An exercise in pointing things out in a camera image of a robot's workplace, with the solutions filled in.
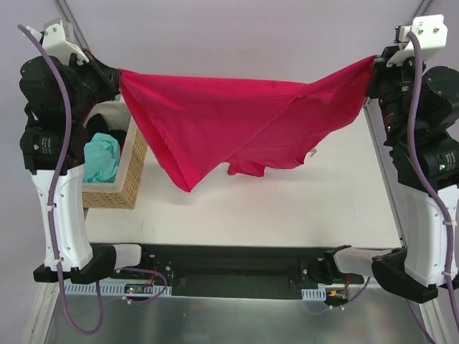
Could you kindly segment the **pink t shirt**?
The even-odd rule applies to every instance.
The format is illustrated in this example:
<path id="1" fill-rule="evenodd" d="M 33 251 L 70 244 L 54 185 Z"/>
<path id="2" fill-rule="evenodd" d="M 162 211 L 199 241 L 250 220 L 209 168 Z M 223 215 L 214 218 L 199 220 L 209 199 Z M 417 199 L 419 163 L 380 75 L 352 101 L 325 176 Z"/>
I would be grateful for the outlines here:
<path id="1" fill-rule="evenodd" d="M 302 165 L 354 122 L 373 71 L 372 57 L 312 83 L 123 70 L 120 90 L 160 167 L 190 192 L 222 163 L 255 177 Z"/>

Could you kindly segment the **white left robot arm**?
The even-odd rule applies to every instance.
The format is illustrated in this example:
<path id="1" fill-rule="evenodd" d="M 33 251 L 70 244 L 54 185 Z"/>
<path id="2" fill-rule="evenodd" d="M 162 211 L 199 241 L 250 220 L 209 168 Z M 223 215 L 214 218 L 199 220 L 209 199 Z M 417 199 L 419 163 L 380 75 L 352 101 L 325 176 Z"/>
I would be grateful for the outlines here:
<path id="1" fill-rule="evenodd" d="M 120 71 L 91 54 L 79 63 L 71 54 L 35 57 L 21 69 L 19 88 L 27 99 L 27 124 L 19 141 L 42 211 L 46 249 L 36 282 L 69 279 L 88 285 L 126 268 L 137 279 L 151 272 L 151 260 L 138 244 L 91 244 L 82 203 L 84 123 L 100 102 L 120 93 Z"/>

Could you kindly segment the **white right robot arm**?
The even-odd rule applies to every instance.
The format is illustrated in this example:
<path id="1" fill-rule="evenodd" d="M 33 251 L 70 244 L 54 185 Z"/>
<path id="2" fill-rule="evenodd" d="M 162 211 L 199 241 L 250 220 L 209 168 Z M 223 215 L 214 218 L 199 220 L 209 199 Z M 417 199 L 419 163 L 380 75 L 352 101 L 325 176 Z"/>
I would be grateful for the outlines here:
<path id="1" fill-rule="evenodd" d="M 454 221 L 458 204 L 458 72 L 393 63 L 389 46 L 374 61 L 366 116 L 384 132 L 374 138 L 401 244 L 392 249 L 343 245 L 324 254 L 326 283 L 348 274 L 374 278 L 386 291 L 424 303 L 458 286 Z"/>

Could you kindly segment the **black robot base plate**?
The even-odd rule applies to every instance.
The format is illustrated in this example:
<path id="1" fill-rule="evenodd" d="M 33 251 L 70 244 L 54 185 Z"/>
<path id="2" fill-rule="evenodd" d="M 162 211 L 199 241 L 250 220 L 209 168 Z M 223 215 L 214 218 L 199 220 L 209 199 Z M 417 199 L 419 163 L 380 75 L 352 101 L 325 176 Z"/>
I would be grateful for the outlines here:
<path id="1" fill-rule="evenodd" d="M 112 278 L 147 280 L 154 269 L 174 296 L 299 300 L 302 290 L 317 288 L 320 247 L 232 247 L 144 244 L 137 272 Z"/>

